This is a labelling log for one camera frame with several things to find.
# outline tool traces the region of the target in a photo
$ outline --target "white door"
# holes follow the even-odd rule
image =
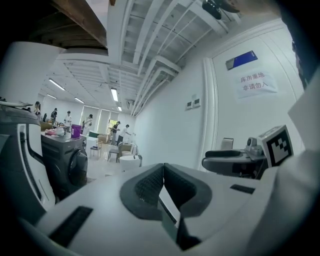
[[[281,35],[281,32],[277,30],[276,34]],[[223,138],[233,138],[233,148],[244,149],[248,137],[257,137],[272,127],[286,125],[294,154],[302,151],[301,138],[288,116],[288,110],[303,93],[303,87],[292,58],[288,58],[294,55],[291,39],[287,38],[290,35],[283,33],[285,39],[279,40],[282,44],[287,42],[285,46],[276,44],[275,40],[272,40],[274,35],[273,31],[254,37],[213,58],[218,91],[216,150],[221,148]],[[227,70],[226,61],[250,51],[254,51],[257,60]],[[258,90],[252,87],[250,92],[250,85],[256,84],[254,77],[259,71],[273,77],[272,83],[275,84],[277,92],[273,89],[273,92],[260,94],[261,87],[257,88]],[[236,79],[239,79],[238,85],[235,84]],[[238,88],[236,92],[237,86],[241,86],[243,91]]]

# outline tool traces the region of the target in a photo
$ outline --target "table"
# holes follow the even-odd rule
[[[90,148],[97,146],[97,142],[98,142],[98,138],[92,138],[92,137],[86,138],[85,152],[87,156],[90,156],[90,151],[91,151]]]
[[[141,160],[137,155],[120,157],[121,170],[123,172],[140,167]]]

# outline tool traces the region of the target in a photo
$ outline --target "white floor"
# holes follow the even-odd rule
[[[101,157],[99,152],[93,151],[91,156],[88,155],[88,168],[86,176],[89,179],[99,179],[104,178],[108,175],[116,175],[121,173],[120,161],[116,162],[116,154],[111,154],[108,161],[109,150],[113,148],[118,148],[109,144],[102,144]]]

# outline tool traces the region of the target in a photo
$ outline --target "washing machine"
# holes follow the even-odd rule
[[[86,137],[41,135],[43,161],[54,194],[64,199],[86,185],[88,157]]]
[[[0,106],[0,177],[17,215],[35,224],[56,203],[34,113]]]

